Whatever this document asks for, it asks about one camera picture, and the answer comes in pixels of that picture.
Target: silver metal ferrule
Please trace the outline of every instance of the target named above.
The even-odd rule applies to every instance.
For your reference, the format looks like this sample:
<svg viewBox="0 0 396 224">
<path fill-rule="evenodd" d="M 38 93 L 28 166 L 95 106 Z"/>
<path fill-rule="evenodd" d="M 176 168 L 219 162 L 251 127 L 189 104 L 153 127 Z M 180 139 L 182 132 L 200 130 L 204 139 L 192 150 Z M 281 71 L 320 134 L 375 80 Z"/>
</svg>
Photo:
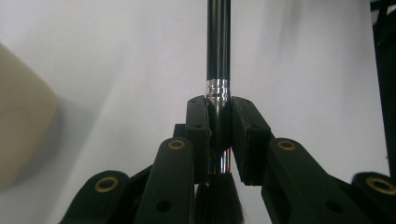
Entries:
<svg viewBox="0 0 396 224">
<path fill-rule="evenodd" d="M 221 117 L 222 110 L 225 108 L 227 102 L 231 99 L 230 94 L 230 81 L 226 79 L 211 79 L 206 82 L 206 99 L 209 102 L 209 122 L 211 125 L 212 134 L 216 137 L 215 144 L 211 147 L 221 146 L 223 141 L 221 133 Z M 218 148 L 211 148 L 209 156 L 209 173 L 210 174 L 223 174 L 230 172 L 230 152 L 229 148 L 219 152 Z"/>
</svg>

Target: blurred beige object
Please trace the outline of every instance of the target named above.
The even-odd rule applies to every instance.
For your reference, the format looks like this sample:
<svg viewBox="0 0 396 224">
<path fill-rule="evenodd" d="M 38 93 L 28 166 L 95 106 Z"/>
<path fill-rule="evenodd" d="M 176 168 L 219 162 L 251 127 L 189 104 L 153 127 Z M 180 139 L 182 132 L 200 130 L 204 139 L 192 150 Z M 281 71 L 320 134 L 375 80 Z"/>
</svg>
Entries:
<svg viewBox="0 0 396 224">
<path fill-rule="evenodd" d="M 0 189 L 35 155 L 56 107 L 50 87 L 0 44 Z"/>
</svg>

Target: black brush handle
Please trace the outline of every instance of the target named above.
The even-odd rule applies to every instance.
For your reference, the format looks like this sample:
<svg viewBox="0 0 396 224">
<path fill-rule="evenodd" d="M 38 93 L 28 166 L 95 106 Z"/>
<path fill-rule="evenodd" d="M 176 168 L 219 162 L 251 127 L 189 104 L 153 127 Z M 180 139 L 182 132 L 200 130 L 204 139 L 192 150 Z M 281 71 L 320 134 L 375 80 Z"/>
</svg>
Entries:
<svg viewBox="0 0 396 224">
<path fill-rule="evenodd" d="M 207 1 L 206 80 L 230 80 L 231 0 Z"/>
</svg>

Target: makeup brush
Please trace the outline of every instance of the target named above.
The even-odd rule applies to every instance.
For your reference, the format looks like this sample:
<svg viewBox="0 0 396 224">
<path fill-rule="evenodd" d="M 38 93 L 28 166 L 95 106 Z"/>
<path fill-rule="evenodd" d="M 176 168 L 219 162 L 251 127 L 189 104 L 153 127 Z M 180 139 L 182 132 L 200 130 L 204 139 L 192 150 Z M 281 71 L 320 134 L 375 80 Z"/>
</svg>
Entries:
<svg viewBox="0 0 396 224">
<path fill-rule="evenodd" d="M 244 223 L 242 206 L 230 173 L 230 0 L 207 2 L 206 100 L 209 126 L 207 183 L 200 184 L 194 200 L 197 224 Z"/>
</svg>

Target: white background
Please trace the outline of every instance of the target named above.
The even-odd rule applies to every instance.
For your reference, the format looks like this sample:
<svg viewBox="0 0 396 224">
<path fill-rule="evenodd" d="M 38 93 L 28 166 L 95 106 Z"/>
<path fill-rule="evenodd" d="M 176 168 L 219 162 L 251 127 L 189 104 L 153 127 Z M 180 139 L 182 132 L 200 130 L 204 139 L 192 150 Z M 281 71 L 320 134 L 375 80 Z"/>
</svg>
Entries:
<svg viewBox="0 0 396 224">
<path fill-rule="evenodd" d="M 329 174 L 387 175 L 372 35 L 368 0 L 234 0 L 232 95 Z M 204 0 L 2 0 L 0 42 L 59 101 L 36 156 L 0 192 L 0 223 L 57 223 L 91 176 L 146 168 L 205 94 Z M 236 183 L 247 223 L 268 223 L 260 188 Z"/>
</svg>

